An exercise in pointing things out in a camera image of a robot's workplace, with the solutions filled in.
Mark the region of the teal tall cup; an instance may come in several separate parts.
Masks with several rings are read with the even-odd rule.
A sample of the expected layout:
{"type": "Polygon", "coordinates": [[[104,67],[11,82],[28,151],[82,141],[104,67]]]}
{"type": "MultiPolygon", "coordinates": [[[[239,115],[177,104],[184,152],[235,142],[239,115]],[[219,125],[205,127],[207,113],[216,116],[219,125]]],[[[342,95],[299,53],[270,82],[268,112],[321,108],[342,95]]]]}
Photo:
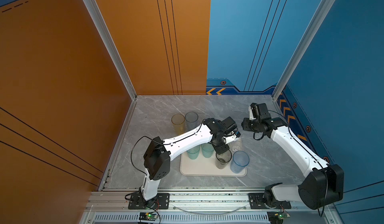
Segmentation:
{"type": "Polygon", "coordinates": [[[196,147],[191,148],[187,151],[187,155],[188,155],[189,159],[191,159],[191,160],[197,159],[199,154],[200,154],[200,146],[196,146],[196,147]]]}
{"type": "Polygon", "coordinates": [[[205,158],[210,158],[214,153],[214,147],[212,144],[206,143],[201,145],[202,154],[205,158]]]}

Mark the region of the clear faceted glass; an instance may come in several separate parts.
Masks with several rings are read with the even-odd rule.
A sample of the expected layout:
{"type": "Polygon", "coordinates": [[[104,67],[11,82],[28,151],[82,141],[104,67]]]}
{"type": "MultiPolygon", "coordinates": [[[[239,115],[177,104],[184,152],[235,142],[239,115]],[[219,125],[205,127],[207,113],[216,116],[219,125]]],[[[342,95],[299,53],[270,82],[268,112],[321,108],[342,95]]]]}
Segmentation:
{"type": "Polygon", "coordinates": [[[230,150],[232,153],[235,153],[237,151],[243,151],[243,143],[241,138],[236,138],[233,142],[230,143],[230,150]]]}

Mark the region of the blue-grey tall plastic cup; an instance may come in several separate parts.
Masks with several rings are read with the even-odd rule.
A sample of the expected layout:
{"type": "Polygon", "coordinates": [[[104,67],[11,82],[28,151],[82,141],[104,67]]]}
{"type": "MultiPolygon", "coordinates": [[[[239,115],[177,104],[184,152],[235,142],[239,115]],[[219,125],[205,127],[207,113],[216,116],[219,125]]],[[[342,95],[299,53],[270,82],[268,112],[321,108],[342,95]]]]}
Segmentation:
{"type": "Polygon", "coordinates": [[[185,115],[185,121],[187,125],[187,130],[191,131],[195,129],[199,124],[198,124],[199,116],[197,113],[194,111],[190,111],[186,113],[185,115]]]}

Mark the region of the dark grey tall cup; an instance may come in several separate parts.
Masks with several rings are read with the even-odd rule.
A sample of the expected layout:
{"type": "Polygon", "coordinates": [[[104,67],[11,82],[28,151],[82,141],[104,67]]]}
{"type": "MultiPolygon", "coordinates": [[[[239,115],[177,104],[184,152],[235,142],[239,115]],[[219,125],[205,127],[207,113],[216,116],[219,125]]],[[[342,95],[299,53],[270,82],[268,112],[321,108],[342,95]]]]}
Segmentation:
{"type": "Polygon", "coordinates": [[[232,152],[230,150],[222,154],[216,154],[215,165],[218,169],[224,169],[232,160],[232,152]]]}

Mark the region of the light blue plastic cup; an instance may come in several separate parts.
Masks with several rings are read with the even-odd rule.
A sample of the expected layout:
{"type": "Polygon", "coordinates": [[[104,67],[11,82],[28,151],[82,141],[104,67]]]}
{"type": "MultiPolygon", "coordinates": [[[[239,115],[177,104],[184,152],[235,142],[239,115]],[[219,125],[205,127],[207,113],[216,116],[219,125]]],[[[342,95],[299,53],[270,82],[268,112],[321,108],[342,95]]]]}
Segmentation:
{"type": "Polygon", "coordinates": [[[242,172],[250,163],[250,157],[244,151],[236,151],[231,162],[231,171],[235,174],[242,172]]]}

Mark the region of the yellow tall plastic cup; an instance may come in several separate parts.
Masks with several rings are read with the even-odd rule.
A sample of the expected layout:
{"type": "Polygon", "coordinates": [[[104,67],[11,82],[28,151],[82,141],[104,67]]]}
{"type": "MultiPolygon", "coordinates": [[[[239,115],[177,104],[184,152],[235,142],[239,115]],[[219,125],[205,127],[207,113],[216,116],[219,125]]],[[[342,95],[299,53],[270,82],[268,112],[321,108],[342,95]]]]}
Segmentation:
{"type": "Polygon", "coordinates": [[[171,122],[172,122],[174,130],[178,136],[185,133],[186,125],[185,125],[184,115],[182,115],[182,114],[173,115],[171,118],[171,122]]]}

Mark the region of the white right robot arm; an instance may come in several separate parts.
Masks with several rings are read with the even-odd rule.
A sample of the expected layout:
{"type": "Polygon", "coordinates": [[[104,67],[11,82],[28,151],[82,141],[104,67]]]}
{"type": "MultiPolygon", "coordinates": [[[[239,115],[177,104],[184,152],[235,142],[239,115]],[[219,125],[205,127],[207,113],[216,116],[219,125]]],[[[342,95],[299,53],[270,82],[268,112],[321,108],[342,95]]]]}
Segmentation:
{"type": "Polygon", "coordinates": [[[249,113],[249,118],[242,122],[243,130],[261,133],[277,143],[305,178],[300,185],[277,183],[267,186],[260,199],[266,207],[276,208],[282,202],[301,202],[316,210],[343,199],[345,174],[339,165],[331,165],[315,154],[294,135],[284,119],[271,117],[266,104],[252,103],[249,113]]]}

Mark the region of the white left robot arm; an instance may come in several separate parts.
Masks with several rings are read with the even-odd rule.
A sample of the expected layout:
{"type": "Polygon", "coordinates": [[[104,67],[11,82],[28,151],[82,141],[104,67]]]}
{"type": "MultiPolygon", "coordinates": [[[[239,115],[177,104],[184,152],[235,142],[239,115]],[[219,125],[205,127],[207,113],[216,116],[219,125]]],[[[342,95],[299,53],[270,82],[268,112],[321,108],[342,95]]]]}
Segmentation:
{"type": "Polygon", "coordinates": [[[142,202],[155,202],[160,180],[170,172],[176,157],[202,144],[211,144],[216,153],[224,154],[230,150],[229,144],[240,136],[236,122],[228,117],[223,121],[204,119],[198,127],[177,137],[151,139],[143,156],[145,179],[139,191],[142,202]]]}

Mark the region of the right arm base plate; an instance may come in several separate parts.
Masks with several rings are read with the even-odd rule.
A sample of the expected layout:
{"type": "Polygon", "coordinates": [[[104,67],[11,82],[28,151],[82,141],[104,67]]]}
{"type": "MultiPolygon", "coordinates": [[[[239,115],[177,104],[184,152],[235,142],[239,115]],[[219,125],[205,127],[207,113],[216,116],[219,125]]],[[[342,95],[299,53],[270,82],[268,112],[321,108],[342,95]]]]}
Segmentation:
{"type": "Polygon", "coordinates": [[[270,193],[249,193],[251,209],[291,209],[291,203],[277,201],[270,193]]]}

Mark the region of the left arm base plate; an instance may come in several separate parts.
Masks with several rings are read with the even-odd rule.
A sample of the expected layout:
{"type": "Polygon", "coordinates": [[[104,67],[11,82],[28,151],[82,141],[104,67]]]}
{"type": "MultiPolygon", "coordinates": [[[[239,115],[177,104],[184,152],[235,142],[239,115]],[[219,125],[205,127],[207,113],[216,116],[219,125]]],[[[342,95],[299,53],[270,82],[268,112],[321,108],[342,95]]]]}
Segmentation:
{"type": "Polygon", "coordinates": [[[131,193],[125,196],[128,201],[129,210],[144,210],[144,209],[154,209],[158,210],[167,210],[170,203],[170,194],[169,193],[159,193],[155,198],[146,201],[142,194],[139,192],[131,193]]]}

